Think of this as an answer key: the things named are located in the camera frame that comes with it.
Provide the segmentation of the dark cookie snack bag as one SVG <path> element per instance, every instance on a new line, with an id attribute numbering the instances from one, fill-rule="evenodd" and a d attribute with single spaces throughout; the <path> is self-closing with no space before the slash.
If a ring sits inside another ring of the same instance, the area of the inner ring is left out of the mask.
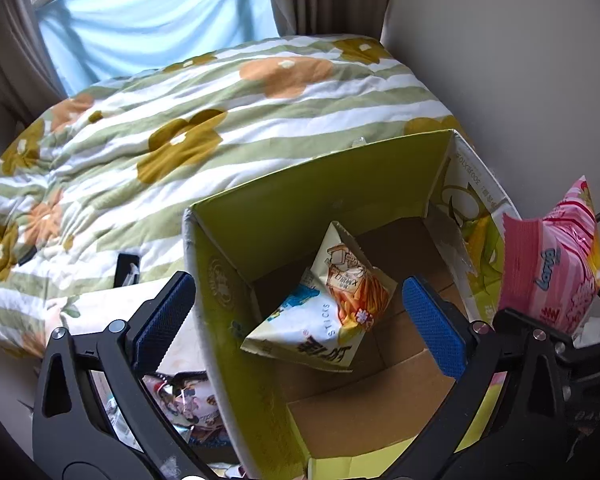
<path id="1" fill-rule="evenodd" d="M 163 415 L 190 446 L 230 445 L 214 389 L 205 372 L 145 375 L 143 383 Z"/>

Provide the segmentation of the pink snack bag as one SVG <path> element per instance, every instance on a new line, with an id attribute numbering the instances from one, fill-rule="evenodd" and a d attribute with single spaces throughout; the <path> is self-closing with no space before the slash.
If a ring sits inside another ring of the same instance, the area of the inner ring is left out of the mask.
<path id="1" fill-rule="evenodd" d="M 504 218 L 498 306 L 572 335 L 600 291 L 600 233 L 585 177 L 544 217 Z"/>

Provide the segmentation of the white sticks snack bag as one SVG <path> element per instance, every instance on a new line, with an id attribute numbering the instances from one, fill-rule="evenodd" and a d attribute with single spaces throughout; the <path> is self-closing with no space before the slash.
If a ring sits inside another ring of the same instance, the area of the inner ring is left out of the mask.
<path id="1" fill-rule="evenodd" d="M 366 333 L 387 310 L 396 282 L 373 266 L 333 221 L 312 266 L 242 342 L 257 356 L 347 373 Z"/>

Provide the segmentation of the green cardboard box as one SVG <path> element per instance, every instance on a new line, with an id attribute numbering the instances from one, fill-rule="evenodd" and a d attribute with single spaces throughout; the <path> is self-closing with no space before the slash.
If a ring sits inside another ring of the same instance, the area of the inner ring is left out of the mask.
<path id="1" fill-rule="evenodd" d="M 246 474 L 383 472 L 453 385 L 404 307 L 404 282 L 419 275 L 490 321 L 514 213 L 453 130 L 348 148 L 190 206 L 194 320 Z"/>

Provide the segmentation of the black phone on bed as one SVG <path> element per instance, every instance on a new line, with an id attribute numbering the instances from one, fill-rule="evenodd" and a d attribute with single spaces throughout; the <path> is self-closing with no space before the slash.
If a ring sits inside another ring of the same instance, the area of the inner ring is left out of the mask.
<path id="1" fill-rule="evenodd" d="M 114 288 L 136 285 L 140 282 L 140 256 L 122 252 L 118 255 Z"/>

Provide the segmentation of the floral striped duvet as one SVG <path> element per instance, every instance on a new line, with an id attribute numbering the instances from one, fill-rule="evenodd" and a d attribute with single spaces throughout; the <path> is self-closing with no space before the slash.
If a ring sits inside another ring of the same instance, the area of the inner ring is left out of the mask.
<path id="1" fill-rule="evenodd" d="M 460 124 L 382 44 L 289 36 L 94 84 L 50 107 L 0 157 L 0 345 L 42 356 L 73 300 L 183 265 L 201 198 L 315 157 Z"/>

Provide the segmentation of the left brown curtain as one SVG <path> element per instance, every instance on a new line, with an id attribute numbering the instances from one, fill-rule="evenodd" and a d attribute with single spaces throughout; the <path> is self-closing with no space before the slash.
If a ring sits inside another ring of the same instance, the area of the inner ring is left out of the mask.
<path id="1" fill-rule="evenodd" d="M 66 96 L 31 0 L 0 0 L 0 105 L 29 125 Z"/>

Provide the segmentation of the light blue window cloth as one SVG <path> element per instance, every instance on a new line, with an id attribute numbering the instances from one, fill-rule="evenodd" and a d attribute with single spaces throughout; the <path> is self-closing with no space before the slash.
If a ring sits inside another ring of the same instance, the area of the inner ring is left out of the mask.
<path id="1" fill-rule="evenodd" d="M 52 0 L 36 17 L 69 94 L 277 35 L 270 0 Z"/>

